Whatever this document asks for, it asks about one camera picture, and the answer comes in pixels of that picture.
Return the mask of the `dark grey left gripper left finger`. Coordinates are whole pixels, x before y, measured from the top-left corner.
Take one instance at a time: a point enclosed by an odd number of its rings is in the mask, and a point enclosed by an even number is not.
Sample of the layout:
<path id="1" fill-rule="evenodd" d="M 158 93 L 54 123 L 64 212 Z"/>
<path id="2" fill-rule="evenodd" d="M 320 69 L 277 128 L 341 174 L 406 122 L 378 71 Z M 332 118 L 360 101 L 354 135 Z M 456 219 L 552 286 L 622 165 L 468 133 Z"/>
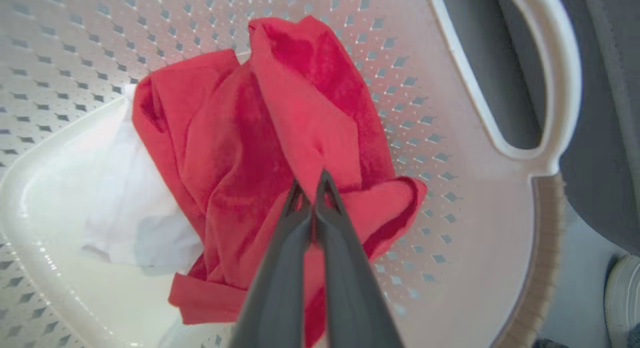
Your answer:
<path id="1" fill-rule="evenodd" d="M 294 181 L 235 324 L 231 348 L 304 345 L 304 256 L 312 217 L 309 199 Z"/>

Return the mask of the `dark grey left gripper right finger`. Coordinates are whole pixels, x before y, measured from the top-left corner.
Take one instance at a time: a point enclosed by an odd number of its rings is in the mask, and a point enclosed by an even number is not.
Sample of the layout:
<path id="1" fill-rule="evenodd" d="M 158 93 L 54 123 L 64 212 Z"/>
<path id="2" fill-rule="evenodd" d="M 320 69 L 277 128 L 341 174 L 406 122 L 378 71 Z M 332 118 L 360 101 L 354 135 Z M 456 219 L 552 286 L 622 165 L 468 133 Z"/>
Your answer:
<path id="1" fill-rule="evenodd" d="M 320 175 L 314 214 L 326 277 L 329 348 L 402 348 L 403 342 L 328 171 Z"/>

